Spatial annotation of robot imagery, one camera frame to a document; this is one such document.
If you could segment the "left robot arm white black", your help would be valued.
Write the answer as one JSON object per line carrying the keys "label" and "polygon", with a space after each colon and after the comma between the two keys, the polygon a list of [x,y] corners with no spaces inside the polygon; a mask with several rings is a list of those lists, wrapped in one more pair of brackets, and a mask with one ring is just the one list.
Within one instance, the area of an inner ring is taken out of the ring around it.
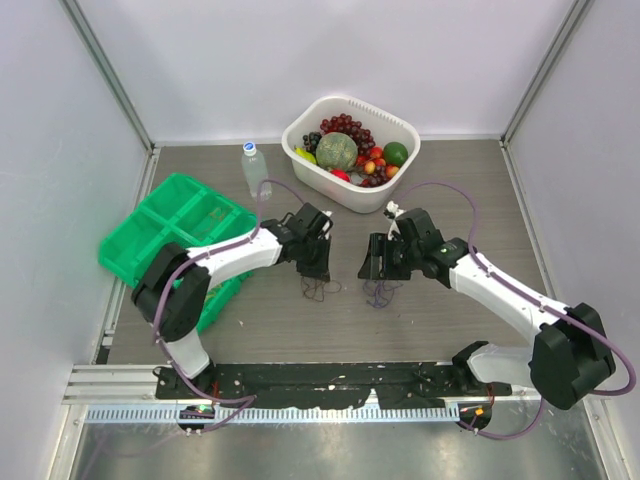
{"label": "left robot arm white black", "polygon": [[293,263],[303,277],[330,280],[332,213],[305,203],[281,220],[260,222],[246,235],[204,247],[170,242],[158,251],[132,292],[152,338],[172,362],[179,388],[200,399],[213,391],[216,367],[197,324],[207,293],[257,269]]}

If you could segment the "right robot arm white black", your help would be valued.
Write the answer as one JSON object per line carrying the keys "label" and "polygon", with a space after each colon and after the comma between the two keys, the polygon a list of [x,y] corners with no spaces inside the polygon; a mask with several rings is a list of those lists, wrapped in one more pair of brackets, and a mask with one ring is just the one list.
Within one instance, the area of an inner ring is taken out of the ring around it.
{"label": "right robot arm white black", "polygon": [[421,208],[405,211],[389,202],[384,215],[390,228],[370,235],[359,278],[407,281],[419,272],[483,305],[527,342],[516,348],[479,341],[461,351],[461,364],[451,371],[457,391],[472,395],[489,383],[523,386],[568,410],[615,373],[595,309],[550,299],[495,268],[465,240],[444,240]]}

